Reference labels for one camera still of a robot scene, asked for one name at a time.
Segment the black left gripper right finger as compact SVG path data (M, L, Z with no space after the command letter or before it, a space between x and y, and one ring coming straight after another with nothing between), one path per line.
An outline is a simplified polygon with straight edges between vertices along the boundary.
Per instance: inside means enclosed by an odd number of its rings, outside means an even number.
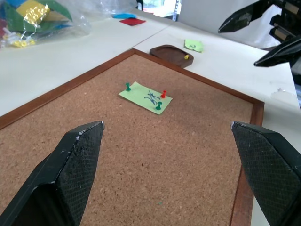
M270 226L301 226L301 154L278 132L235 121L249 186Z

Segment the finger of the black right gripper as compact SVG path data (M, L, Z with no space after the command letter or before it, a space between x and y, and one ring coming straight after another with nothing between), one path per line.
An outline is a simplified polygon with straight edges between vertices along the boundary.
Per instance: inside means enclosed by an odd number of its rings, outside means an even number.
M301 35L283 42L258 61L254 62L257 67L271 67L277 64L287 63L301 57Z
M230 15L219 27L218 33L236 32L247 27L252 21L262 17L279 0L258 0Z

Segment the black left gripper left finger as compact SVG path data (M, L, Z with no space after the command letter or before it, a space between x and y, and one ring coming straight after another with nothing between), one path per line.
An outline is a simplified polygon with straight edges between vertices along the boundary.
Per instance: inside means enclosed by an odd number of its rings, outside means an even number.
M104 122L78 126L31 172L0 226L80 226L95 179Z

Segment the green note with printed mark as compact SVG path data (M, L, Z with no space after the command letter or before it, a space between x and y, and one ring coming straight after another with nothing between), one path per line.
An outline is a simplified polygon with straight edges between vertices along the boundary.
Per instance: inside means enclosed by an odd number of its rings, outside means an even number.
M185 39L184 47L186 49L196 51L199 53L203 52L203 50L204 50L204 45L202 42L197 41L197 40L192 40L192 39Z

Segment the green note with blue writing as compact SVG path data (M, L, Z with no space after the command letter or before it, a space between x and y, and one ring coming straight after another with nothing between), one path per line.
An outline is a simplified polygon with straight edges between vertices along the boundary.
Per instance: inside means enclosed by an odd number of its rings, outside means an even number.
M130 88L131 91L127 92L124 90L119 93L119 96L158 115L160 115L173 100L173 98L167 96L167 94L165 98L161 98L162 92L152 90L136 81L130 85ZM158 111L155 109L155 107L159 101L163 104L161 106L161 110Z

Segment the dark wooden tray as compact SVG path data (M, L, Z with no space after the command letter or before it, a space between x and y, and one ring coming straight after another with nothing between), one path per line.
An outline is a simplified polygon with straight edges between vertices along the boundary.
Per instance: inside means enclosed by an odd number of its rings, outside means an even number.
M150 55L172 63L180 68L185 68L193 64L194 56L172 45L161 45L150 49Z

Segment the red paper sheet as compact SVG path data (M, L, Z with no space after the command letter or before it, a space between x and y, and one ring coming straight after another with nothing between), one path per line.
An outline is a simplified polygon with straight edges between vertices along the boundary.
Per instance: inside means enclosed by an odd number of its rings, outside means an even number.
M127 19L120 20L120 22L129 26L135 26L135 25L143 24L146 21L138 18L127 18Z

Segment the blue paper sheet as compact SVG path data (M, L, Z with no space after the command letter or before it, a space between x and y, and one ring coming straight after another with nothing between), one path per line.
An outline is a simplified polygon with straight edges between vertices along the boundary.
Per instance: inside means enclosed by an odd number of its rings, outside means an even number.
M122 14L115 14L115 15L112 16L112 18L115 18L115 19L128 19L128 18L137 18L137 16L134 15L134 14L122 13Z

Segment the clear plastic bag with supplies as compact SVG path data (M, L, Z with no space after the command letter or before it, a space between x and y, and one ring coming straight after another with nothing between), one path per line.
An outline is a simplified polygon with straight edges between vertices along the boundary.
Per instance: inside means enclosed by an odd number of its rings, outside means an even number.
M41 39L87 35L90 21L143 8L143 0L0 0L0 48L25 48Z

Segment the cork board with wooden frame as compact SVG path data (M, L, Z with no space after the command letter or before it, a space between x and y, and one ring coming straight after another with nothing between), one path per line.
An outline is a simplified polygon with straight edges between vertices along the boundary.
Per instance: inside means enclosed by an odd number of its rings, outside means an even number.
M134 82L173 100L155 114ZM104 122L80 226L250 226L253 194L231 132L264 103L136 49L0 117L0 215L64 134Z

